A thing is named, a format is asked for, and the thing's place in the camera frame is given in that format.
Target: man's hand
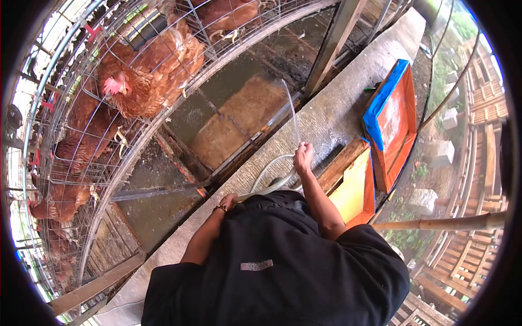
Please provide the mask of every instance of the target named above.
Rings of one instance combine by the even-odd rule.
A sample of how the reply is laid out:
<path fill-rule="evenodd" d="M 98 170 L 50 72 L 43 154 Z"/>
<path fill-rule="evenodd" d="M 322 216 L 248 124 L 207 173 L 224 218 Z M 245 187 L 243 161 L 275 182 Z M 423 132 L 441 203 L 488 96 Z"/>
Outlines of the man's hand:
<path fill-rule="evenodd" d="M 311 170 L 312 159 L 314 158 L 314 149 L 309 142 L 300 142 L 299 148 L 295 151 L 294 167 L 299 176 L 304 176 Z"/>
<path fill-rule="evenodd" d="M 236 198 L 237 196 L 238 196 L 237 194 L 228 194 L 225 197 L 223 197 L 223 199 L 221 199 L 219 204 L 226 207 L 227 210 L 231 210 L 235 206 L 234 198 Z"/>

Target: blue tape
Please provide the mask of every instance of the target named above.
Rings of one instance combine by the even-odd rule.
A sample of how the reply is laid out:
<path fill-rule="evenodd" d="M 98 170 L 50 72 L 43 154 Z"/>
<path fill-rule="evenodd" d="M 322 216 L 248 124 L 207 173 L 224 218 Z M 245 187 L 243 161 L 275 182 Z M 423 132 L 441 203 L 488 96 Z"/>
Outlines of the blue tape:
<path fill-rule="evenodd" d="M 397 84 L 399 84 L 400 79 L 409 65 L 410 62 L 408 60 L 399 59 L 397 61 L 397 64 L 390 73 L 388 80 L 383 85 L 381 85 L 381 89 L 378 90 L 378 93 L 375 95 L 372 103 L 368 107 L 368 110 L 366 110 L 364 116 L 362 117 L 368 134 L 370 137 L 372 137 L 375 145 L 380 151 L 384 150 L 384 144 L 381 129 L 379 128 L 379 123 L 377 122 L 377 117 L 379 117 L 379 114 L 381 114 L 383 111 L 390 95 L 397 87 Z"/>

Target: chicken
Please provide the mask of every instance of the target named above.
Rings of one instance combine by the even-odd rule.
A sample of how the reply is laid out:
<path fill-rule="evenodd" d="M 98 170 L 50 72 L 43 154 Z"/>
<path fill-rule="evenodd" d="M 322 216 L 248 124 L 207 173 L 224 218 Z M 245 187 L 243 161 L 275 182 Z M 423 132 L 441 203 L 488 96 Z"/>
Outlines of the chicken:
<path fill-rule="evenodd" d="M 169 15 L 168 23 L 176 19 Z M 181 19 L 160 37 L 149 40 L 130 68 L 123 64 L 115 65 L 117 69 L 100 68 L 101 91 L 124 118 L 153 118 L 184 93 L 203 65 L 203 50 L 204 45 Z"/>
<path fill-rule="evenodd" d="M 51 219 L 62 223 L 70 222 L 78 207 L 86 204 L 91 194 L 94 195 L 91 187 L 92 181 L 87 176 L 80 175 L 74 179 L 74 182 L 76 184 L 72 185 L 49 183 L 45 199 L 40 204 L 29 206 L 31 215 L 37 220 Z"/>
<path fill-rule="evenodd" d="M 96 161 L 118 131 L 119 118 L 115 119 L 117 112 L 109 109 L 104 103 L 92 119 L 92 112 L 86 114 L 84 111 L 78 111 L 77 114 L 73 115 L 71 112 L 68 125 L 73 129 L 69 129 L 65 139 L 56 145 L 52 167 L 53 179 L 64 180 L 66 175 L 79 173 L 89 163 Z"/>
<path fill-rule="evenodd" d="M 206 0 L 191 1 L 194 7 Z M 237 30 L 259 15 L 258 3 L 252 0 L 212 0 L 196 9 L 203 26 L 212 37 L 223 30 Z"/>
<path fill-rule="evenodd" d="M 77 227 L 73 227 L 72 222 L 58 222 L 55 220 L 48 219 L 47 227 L 50 231 L 54 232 L 60 239 L 73 241 L 78 244 L 78 239 L 75 236 L 74 230 L 78 231 Z"/>
<path fill-rule="evenodd" d="M 73 264 L 76 262 L 77 248 L 68 240 L 60 238 L 43 221 L 38 220 L 37 226 L 40 230 L 40 237 L 45 239 L 49 248 L 47 256 L 53 266 L 56 280 L 61 288 L 68 288 L 69 280 L 74 275 Z"/>

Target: concrete walkway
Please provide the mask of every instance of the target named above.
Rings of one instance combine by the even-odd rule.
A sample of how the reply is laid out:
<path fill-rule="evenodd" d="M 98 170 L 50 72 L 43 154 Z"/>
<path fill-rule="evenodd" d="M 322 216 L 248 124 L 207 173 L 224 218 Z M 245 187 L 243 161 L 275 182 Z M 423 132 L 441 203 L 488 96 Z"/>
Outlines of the concrete walkway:
<path fill-rule="evenodd" d="M 396 24 L 366 47 L 350 65 L 298 112 L 301 139 L 314 145 L 313 166 L 320 163 L 339 144 L 361 136 L 360 113 L 367 96 L 365 87 L 382 81 L 397 59 L 413 63 L 425 28 L 425 21 L 413 8 Z M 286 123 L 218 191 L 210 197 L 172 236 L 136 271 L 114 298 L 95 316 L 101 325 L 140 323 L 143 299 L 151 271 L 158 266 L 178 263 L 194 232 L 226 194 L 249 192 L 263 167 L 273 158 L 293 153 L 293 121 Z M 291 168 L 291 160 L 282 159 L 265 174 L 266 186 Z"/>

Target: concrete block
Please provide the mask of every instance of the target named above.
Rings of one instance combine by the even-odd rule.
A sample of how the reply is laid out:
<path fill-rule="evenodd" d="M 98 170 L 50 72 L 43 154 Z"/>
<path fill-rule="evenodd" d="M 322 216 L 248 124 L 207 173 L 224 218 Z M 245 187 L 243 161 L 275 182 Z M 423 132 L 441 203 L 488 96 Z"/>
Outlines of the concrete block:
<path fill-rule="evenodd" d="M 456 71 L 452 71 L 446 76 L 446 83 L 455 83 L 458 80 L 458 75 Z"/>
<path fill-rule="evenodd" d="M 455 83 L 454 82 L 451 82 L 449 84 L 446 84 L 444 86 L 444 94 L 448 95 L 449 91 L 452 90 L 453 86 L 455 86 Z M 449 97 L 449 102 L 453 102 L 454 100 L 457 99 L 457 97 L 459 96 L 460 94 L 460 91 L 457 87 L 457 89 L 455 90 L 455 92 L 453 92 L 452 96 Z"/>
<path fill-rule="evenodd" d="M 423 160 L 429 163 L 431 168 L 439 168 L 451 165 L 455 147 L 450 140 L 436 141 L 427 146 Z"/>
<path fill-rule="evenodd" d="M 437 198 L 437 193 L 433 189 L 416 188 L 411 193 L 411 196 L 406 203 L 406 207 L 414 213 L 431 215 L 433 214 L 435 199 Z"/>
<path fill-rule="evenodd" d="M 445 130 L 455 128 L 458 125 L 457 121 L 457 109 L 452 107 L 447 109 L 442 116 L 442 125 Z"/>

